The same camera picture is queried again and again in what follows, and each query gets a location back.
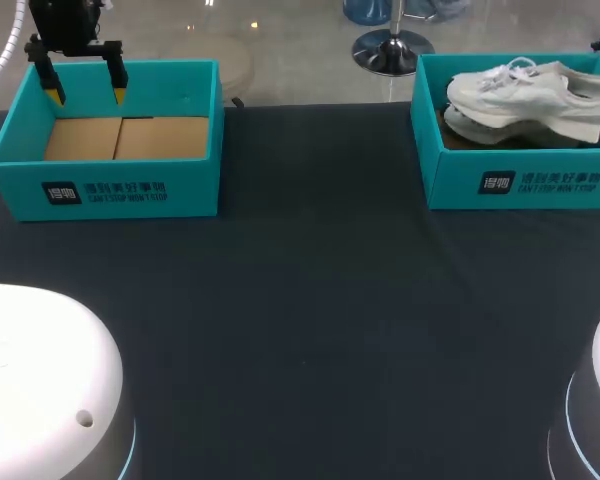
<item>white cable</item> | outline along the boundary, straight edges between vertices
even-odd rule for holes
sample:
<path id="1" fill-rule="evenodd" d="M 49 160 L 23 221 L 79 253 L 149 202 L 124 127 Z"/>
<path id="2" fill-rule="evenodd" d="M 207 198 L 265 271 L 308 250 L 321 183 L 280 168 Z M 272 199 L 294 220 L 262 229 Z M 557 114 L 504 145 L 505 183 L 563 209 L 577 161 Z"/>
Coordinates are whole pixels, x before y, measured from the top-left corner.
<path id="1" fill-rule="evenodd" d="M 18 37 L 20 37 L 20 31 L 22 30 L 22 22 L 24 21 L 25 2 L 26 0 L 16 0 L 16 15 L 13 19 L 11 35 L 9 35 L 9 40 L 7 40 L 2 55 L 0 55 L 0 72 L 6 67 L 18 43 Z"/>

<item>printed logo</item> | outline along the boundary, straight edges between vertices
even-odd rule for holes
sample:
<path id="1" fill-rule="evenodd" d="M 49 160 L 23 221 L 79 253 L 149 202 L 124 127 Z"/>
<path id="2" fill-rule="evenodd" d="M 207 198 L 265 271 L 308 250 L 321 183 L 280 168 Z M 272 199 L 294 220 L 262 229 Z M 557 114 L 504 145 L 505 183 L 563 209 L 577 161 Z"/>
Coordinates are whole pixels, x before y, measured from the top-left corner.
<path id="1" fill-rule="evenodd" d="M 516 172 L 484 172 L 478 194 L 506 195 L 511 191 Z"/>
<path id="2" fill-rule="evenodd" d="M 79 205 L 82 203 L 73 182 L 43 182 L 42 189 L 51 205 Z"/>

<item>white sneaker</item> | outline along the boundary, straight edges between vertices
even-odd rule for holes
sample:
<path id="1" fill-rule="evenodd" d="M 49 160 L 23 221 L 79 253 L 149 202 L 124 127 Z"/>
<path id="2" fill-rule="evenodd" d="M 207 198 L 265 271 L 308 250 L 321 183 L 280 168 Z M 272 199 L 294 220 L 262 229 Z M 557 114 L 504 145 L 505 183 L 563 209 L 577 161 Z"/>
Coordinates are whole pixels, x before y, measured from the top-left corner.
<path id="1" fill-rule="evenodd" d="M 521 121 L 589 143 L 600 138 L 600 75 L 571 70 L 559 62 L 526 67 L 513 63 L 478 74 L 461 74 L 449 84 L 449 101 L 481 125 L 504 128 Z"/>
<path id="2" fill-rule="evenodd" d="M 524 137 L 543 148 L 575 148 L 578 141 L 559 136 L 540 122 L 526 120 L 503 128 L 480 125 L 450 105 L 444 112 L 445 123 L 455 133 L 481 145 L 496 145 L 513 137 Z"/>

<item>open cardboard box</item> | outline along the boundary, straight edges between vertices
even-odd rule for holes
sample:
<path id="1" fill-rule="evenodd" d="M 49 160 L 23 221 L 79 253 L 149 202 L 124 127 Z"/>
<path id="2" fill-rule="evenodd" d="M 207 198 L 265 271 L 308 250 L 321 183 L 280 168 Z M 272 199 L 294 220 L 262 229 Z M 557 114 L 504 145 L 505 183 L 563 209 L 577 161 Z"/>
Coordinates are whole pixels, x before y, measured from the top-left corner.
<path id="1" fill-rule="evenodd" d="M 47 161 L 201 158 L 207 149 L 204 117 L 57 119 Z"/>
<path id="2" fill-rule="evenodd" d="M 63 63 L 51 100 L 30 67 L 0 131 L 0 193 L 19 221 L 216 215 L 224 106 L 214 60 Z"/>
<path id="3" fill-rule="evenodd" d="M 485 71 L 519 56 L 538 64 L 560 61 L 574 70 L 600 75 L 600 54 L 595 53 L 418 57 L 411 123 L 429 208 L 600 208 L 600 143 L 595 148 L 538 149 L 519 143 L 509 149 L 502 145 L 472 148 L 440 128 L 437 112 L 449 103 L 447 86 L 454 75 Z"/>

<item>teal box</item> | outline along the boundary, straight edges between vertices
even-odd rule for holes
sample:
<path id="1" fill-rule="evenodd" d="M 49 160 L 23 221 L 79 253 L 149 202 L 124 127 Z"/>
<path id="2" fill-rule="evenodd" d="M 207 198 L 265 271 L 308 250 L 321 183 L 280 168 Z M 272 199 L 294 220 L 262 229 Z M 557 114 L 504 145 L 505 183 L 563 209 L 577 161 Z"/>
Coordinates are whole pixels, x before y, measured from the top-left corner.
<path id="1" fill-rule="evenodd" d="M 600 145 L 564 150 L 449 150 L 436 110 L 448 103 L 447 85 L 462 72 L 484 71 L 524 56 L 560 61 L 600 74 L 599 54 L 422 55 L 411 118 L 427 203 L 431 209 L 600 208 Z"/>
<path id="2" fill-rule="evenodd" d="M 217 62 L 125 66 L 129 85 L 119 106 L 106 63 L 55 65 L 67 97 L 63 108 L 29 68 L 0 131 L 0 192 L 17 220 L 216 215 L 224 132 Z M 43 161 L 56 118 L 188 116 L 209 119 L 204 158 Z"/>

